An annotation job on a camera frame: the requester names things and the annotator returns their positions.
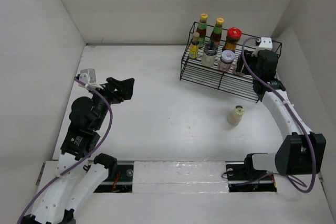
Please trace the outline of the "green label sauce bottle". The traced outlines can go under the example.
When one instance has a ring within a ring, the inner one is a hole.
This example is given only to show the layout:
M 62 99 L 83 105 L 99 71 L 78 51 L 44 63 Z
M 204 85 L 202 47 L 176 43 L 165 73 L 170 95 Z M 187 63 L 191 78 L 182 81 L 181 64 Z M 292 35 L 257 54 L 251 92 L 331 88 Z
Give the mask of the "green label sauce bottle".
M 199 49 L 201 49 L 204 46 L 206 29 L 207 29 L 207 19 L 208 15 L 206 13 L 202 13 L 200 15 L 200 20 L 198 22 L 198 26 L 196 29 L 196 32 L 199 33 Z
M 210 35 L 210 41 L 213 42 L 217 47 L 219 46 L 219 43 L 222 38 L 222 29 L 223 29 L 223 23 L 224 19 L 222 17 L 219 17 L 216 19 L 216 24 L 213 28 L 213 31 Z

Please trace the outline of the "red lid dark sauce jar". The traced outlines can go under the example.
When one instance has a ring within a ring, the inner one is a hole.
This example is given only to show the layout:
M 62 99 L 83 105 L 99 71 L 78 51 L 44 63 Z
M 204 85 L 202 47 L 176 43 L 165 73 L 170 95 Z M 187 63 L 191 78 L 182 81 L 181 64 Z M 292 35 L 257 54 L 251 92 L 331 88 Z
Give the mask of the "red lid dark sauce jar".
M 236 27 L 231 27 L 226 34 L 226 40 L 224 44 L 224 50 L 230 50 L 232 52 L 236 51 L 238 42 L 242 36 L 242 31 Z

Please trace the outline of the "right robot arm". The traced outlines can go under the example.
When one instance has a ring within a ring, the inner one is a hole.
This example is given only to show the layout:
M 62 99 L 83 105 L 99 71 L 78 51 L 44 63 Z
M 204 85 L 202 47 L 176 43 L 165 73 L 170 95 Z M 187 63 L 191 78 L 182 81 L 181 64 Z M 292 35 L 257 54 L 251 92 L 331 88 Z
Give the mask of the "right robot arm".
M 237 69 L 253 77 L 253 90 L 274 118 L 283 142 L 274 155 L 275 170 L 280 175 L 318 174 L 326 139 L 314 133 L 290 103 L 286 88 L 276 78 L 278 55 L 270 50 L 257 53 L 244 50 Z

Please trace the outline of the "black cap spice shaker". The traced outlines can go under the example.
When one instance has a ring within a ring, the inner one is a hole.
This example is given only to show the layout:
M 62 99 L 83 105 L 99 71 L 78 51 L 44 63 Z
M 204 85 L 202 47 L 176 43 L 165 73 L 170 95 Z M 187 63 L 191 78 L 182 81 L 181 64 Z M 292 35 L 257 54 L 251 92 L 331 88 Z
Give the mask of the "black cap spice shaker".
M 202 65 L 212 67 L 215 63 L 217 51 L 218 46 L 213 41 L 205 44 L 201 61 Z

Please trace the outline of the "small yellow label bottle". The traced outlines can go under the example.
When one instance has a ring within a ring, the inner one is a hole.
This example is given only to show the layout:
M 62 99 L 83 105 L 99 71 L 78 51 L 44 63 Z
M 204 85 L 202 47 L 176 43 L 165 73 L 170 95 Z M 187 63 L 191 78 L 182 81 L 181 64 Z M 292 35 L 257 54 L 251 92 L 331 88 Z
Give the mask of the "small yellow label bottle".
M 190 53 L 188 56 L 191 59 L 197 58 L 198 48 L 199 48 L 199 39 L 200 39 L 200 34 L 198 32 L 194 32 L 192 40 L 191 40 L 191 44 L 190 44 Z

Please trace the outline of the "white lid glass jar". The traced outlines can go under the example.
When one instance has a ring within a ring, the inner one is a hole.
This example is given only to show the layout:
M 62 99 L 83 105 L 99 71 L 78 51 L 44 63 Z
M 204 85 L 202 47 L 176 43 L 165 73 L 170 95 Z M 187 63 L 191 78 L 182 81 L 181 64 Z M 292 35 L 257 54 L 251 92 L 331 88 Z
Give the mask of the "white lid glass jar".
M 235 59 L 235 54 L 231 50 L 224 50 L 222 51 L 220 60 L 218 62 L 218 70 L 223 72 L 229 72 L 233 62 Z

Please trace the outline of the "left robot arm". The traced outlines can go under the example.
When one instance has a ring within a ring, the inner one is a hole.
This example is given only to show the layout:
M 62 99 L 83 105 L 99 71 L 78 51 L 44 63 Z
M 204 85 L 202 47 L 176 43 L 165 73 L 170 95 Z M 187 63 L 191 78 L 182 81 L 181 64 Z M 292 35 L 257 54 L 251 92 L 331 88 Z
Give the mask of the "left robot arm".
M 38 197 L 39 206 L 30 214 L 22 212 L 18 223 L 76 223 L 83 208 L 104 180 L 117 175 L 117 159 L 98 154 L 92 164 L 89 157 L 107 138 L 113 121 L 111 105 L 131 100 L 135 79 L 106 79 L 102 85 L 81 73 L 74 78 L 92 97 L 79 97 L 71 105 L 70 125 L 60 148 L 54 178 L 28 203 L 29 209 Z

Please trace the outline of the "pink cap spice jar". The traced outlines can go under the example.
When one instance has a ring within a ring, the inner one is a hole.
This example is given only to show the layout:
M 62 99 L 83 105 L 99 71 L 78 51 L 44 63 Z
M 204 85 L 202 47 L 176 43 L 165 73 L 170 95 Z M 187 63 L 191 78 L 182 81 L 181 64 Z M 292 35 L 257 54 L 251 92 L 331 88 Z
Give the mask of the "pink cap spice jar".
M 244 63 L 236 63 L 234 68 L 233 68 L 233 73 L 237 76 L 240 76 L 240 77 L 243 77 L 245 74 L 244 74 L 244 67 L 245 67 L 245 64 Z

